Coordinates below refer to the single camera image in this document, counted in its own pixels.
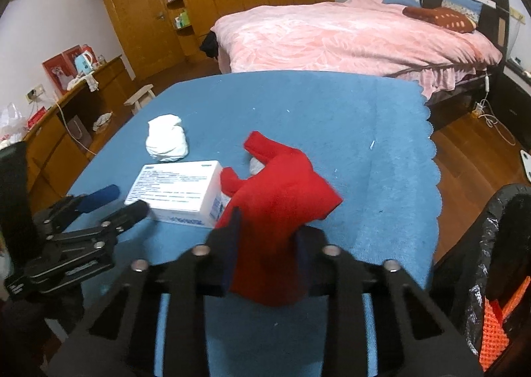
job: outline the cardboard box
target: cardboard box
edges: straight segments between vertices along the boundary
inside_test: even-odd
[[[154,220],[213,228],[224,210],[220,173],[218,161],[145,165],[125,204],[141,199]]]

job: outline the black nightstand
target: black nightstand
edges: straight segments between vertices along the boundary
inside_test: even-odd
[[[522,147],[531,148],[531,79],[510,61],[493,85],[489,102],[495,116]]]

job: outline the metal bolt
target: metal bolt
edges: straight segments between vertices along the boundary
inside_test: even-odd
[[[206,256],[210,253],[210,247],[208,245],[196,245],[192,249],[192,254],[195,256]]]
[[[402,269],[402,266],[400,265],[400,262],[397,260],[386,260],[383,262],[383,267],[386,268],[390,273],[395,273],[396,271],[399,271]]]
[[[327,256],[338,256],[341,254],[341,248],[339,248],[337,245],[325,245],[323,247],[323,253]]]
[[[133,271],[136,271],[137,273],[142,273],[147,268],[149,268],[149,262],[144,259],[137,259],[133,263],[131,263],[131,269]]]

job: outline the brown pillow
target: brown pillow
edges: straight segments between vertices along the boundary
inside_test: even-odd
[[[448,8],[423,9],[407,7],[402,13],[409,18],[426,21],[458,33],[471,33],[476,29],[476,24],[466,15]]]

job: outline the wooden stool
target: wooden stool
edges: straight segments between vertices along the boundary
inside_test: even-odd
[[[133,112],[133,115],[136,115],[141,108],[155,98],[152,88],[152,84],[144,85],[140,90],[138,90],[124,102],[124,106],[133,106],[131,111]]]

